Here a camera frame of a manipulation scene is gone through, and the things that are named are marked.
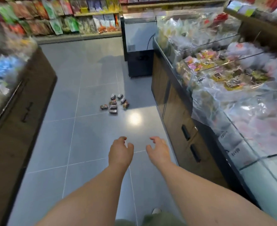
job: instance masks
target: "wooden shelf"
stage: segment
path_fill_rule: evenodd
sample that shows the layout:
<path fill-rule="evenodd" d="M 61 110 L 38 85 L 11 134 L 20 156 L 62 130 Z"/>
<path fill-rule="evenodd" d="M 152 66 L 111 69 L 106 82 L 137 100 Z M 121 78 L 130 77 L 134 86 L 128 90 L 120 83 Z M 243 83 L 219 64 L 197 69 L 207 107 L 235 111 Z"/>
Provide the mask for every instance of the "wooden shelf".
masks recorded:
<path fill-rule="evenodd" d="M 118 32 L 106 32 L 102 34 L 70 34 L 70 35 L 47 35 L 47 36 L 39 36 L 34 37 L 39 45 L 42 44 L 51 44 L 51 43 L 61 43 L 61 42 L 71 42 L 78 40 L 86 40 L 86 39 L 99 39 L 99 38 L 108 38 L 108 37 L 117 37 L 121 36 L 121 31 Z"/>
<path fill-rule="evenodd" d="M 225 8 L 224 12 L 229 15 L 232 15 L 233 17 L 235 17 L 243 22 L 257 26 L 258 28 L 261 28 L 261 30 L 277 37 L 277 25 L 274 25 L 272 22 L 263 21 L 263 20 L 260 20 L 260 19 L 254 18 L 254 17 L 248 17 L 245 15 L 239 14 L 234 10 L 230 10 L 228 8 Z"/>
<path fill-rule="evenodd" d="M 160 6 L 173 6 L 173 5 L 191 5 L 191 4 L 206 4 L 206 3 L 223 3 L 227 0 L 175 0 L 175 1 L 158 1 L 158 2 L 144 2 L 144 3 L 125 3 L 122 6 L 127 6 L 128 9 L 133 8 L 148 8 Z"/>
<path fill-rule="evenodd" d="M 92 13 L 76 13 L 74 16 L 93 16 L 93 15 L 103 15 L 103 14 L 117 14 L 119 11 L 107 11 L 107 12 L 92 12 Z"/>

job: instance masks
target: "store aisle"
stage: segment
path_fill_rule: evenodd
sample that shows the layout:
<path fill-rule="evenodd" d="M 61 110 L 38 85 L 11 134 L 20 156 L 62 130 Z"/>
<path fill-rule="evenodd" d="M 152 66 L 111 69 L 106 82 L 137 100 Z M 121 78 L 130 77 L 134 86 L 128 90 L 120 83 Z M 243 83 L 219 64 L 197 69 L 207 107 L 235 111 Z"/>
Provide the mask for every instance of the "store aisle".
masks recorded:
<path fill-rule="evenodd" d="M 145 152 L 150 136 L 167 140 L 151 92 L 151 77 L 130 79 L 121 37 L 42 46 L 58 82 L 8 225 L 33 225 L 61 198 L 108 165 L 114 139 L 134 144 L 116 218 L 141 225 L 159 207 L 180 217 L 159 171 Z M 101 111 L 112 93 L 130 103 L 118 115 Z"/>

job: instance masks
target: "hand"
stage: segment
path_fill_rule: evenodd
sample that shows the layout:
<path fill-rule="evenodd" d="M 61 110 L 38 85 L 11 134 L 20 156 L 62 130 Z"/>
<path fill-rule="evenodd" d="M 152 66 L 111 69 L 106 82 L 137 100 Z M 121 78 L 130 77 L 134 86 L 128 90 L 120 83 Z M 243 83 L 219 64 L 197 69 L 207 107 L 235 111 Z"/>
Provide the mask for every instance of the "hand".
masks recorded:
<path fill-rule="evenodd" d="M 128 143 L 128 148 L 126 148 L 126 139 L 127 137 L 119 137 L 114 140 L 109 152 L 109 166 L 122 166 L 125 170 L 129 167 L 133 158 L 134 146 Z"/>
<path fill-rule="evenodd" d="M 146 151 L 148 153 L 149 159 L 154 164 L 154 166 L 160 169 L 167 163 L 171 163 L 169 147 L 166 144 L 165 140 L 159 137 L 150 137 L 150 140 L 153 140 L 155 148 L 153 149 L 150 145 L 147 145 Z"/>

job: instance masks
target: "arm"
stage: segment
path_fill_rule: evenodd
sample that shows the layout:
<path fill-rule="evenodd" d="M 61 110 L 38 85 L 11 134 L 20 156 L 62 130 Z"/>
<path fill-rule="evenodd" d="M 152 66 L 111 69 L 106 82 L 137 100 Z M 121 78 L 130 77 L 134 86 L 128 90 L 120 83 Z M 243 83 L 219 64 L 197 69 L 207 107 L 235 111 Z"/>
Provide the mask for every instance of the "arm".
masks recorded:
<path fill-rule="evenodd" d="M 126 137 L 114 140 L 109 152 L 109 166 L 99 175 L 58 202 L 37 224 L 44 225 L 114 225 L 123 177 L 133 158 L 133 144 L 126 148 Z"/>
<path fill-rule="evenodd" d="M 146 147 L 163 175 L 187 225 L 277 225 L 277 221 L 240 195 L 203 179 L 171 162 L 163 139 L 151 137 Z"/>

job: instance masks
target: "cabinet handle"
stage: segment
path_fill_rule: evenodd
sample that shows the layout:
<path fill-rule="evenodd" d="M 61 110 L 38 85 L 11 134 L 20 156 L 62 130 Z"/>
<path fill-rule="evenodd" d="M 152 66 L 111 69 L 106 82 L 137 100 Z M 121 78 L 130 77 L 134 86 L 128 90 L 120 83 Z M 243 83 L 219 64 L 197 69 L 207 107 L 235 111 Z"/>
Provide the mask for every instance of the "cabinet handle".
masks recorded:
<path fill-rule="evenodd" d="M 190 136 L 190 134 L 189 134 L 189 132 L 187 130 L 187 127 L 184 124 L 181 126 L 181 130 L 182 130 L 183 135 L 185 136 L 186 140 L 189 141 L 191 136 Z"/>
<path fill-rule="evenodd" d="M 192 154 L 193 154 L 193 157 L 194 157 L 195 161 L 196 161 L 196 162 L 200 162 L 201 159 L 200 159 L 200 157 L 199 157 L 199 155 L 198 155 L 198 153 L 197 153 L 197 151 L 196 151 L 196 149 L 195 149 L 194 144 L 191 144 L 190 149 L 191 149 L 191 152 L 192 152 Z"/>

